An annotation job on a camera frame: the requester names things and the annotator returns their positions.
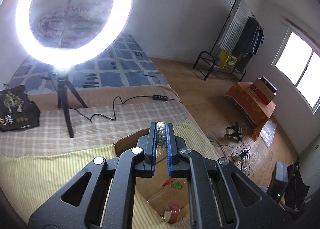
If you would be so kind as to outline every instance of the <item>window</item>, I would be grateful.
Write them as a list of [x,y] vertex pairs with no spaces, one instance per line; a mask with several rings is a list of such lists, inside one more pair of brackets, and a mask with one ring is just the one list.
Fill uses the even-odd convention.
[[320,53],[316,49],[289,29],[272,63],[294,84],[313,113],[320,105]]

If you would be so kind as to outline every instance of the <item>orange cloth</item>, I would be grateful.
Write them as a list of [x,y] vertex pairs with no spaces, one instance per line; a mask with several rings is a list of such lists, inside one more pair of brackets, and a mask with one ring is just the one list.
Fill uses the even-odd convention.
[[266,105],[250,88],[251,84],[251,82],[239,82],[232,86],[226,92],[226,95],[232,97],[236,103],[241,106],[252,122],[257,125],[252,133],[252,139],[255,141],[259,137],[265,123],[275,110],[276,104],[271,101]]

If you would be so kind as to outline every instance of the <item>window frame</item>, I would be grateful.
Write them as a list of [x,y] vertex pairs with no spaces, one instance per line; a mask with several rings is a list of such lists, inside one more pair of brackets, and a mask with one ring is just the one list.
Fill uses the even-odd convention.
[[[312,111],[312,113],[315,114],[316,111],[318,110],[319,106],[320,106],[320,97],[318,98],[315,106],[314,106],[314,107],[311,107],[311,105],[310,105],[309,102],[306,100],[306,98],[303,96],[303,94],[299,91],[299,89],[297,88],[297,86],[298,86],[298,84],[300,83],[300,81],[301,81],[304,73],[305,73],[306,70],[307,70],[307,67],[308,67],[308,65],[309,65],[309,63],[310,63],[310,60],[311,60],[311,57],[312,57],[313,53],[315,52],[315,53],[320,57],[319,48],[318,48],[315,44],[313,44],[313,42],[311,42],[307,37],[305,37],[305,35],[303,35],[298,29],[294,28],[293,26],[288,26],[288,24],[285,24],[285,25],[288,27],[287,33],[286,33],[286,35],[285,35],[285,37],[284,37],[284,41],[282,42],[281,47],[280,47],[280,49],[279,49],[279,51],[278,51],[278,53],[277,53],[277,55],[276,55],[276,57],[275,57],[275,59],[273,60],[273,62],[272,62],[271,65],[272,65],[279,73],[281,73],[281,75],[282,75],[283,77],[285,77],[285,78],[291,83],[291,85],[292,85],[293,87],[296,88],[296,91],[298,92],[298,94],[299,94],[299,95],[302,97],[302,99],[305,101],[305,103],[307,104],[307,106],[309,107],[309,109]],[[276,67],[276,64],[277,64],[278,60],[280,59],[280,57],[281,57],[281,55],[282,55],[282,53],[283,53],[283,51],[284,51],[285,46],[286,46],[287,43],[288,43],[289,37],[290,37],[290,35],[291,35],[292,32],[293,32],[294,34],[296,34],[299,38],[301,38],[304,42],[306,42],[306,43],[312,48],[312,52],[311,52],[311,54],[310,54],[310,57],[309,57],[309,59],[308,59],[308,62],[307,62],[307,64],[306,64],[304,70],[302,71],[302,73],[301,73],[301,75],[300,75],[300,77],[299,77],[299,79],[298,79],[298,81],[297,81],[296,84],[294,84],[280,69],[278,69],[278,68]]]

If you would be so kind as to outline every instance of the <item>ring light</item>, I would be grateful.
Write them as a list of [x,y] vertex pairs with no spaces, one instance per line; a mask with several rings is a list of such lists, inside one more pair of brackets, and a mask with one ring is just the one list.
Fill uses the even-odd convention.
[[113,0],[113,6],[106,25],[89,43],[75,49],[45,47],[34,37],[29,24],[32,0],[18,0],[16,10],[16,30],[20,43],[37,60],[57,68],[70,68],[88,61],[109,47],[128,19],[132,0]]

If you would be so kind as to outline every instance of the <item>clear plastic bag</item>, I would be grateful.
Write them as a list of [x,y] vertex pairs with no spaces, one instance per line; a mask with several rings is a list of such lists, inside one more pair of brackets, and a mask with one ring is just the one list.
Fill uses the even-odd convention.
[[263,139],[266,146],[269,148],[276,133],[277,124],[269,119],[260,132],[260,136]]

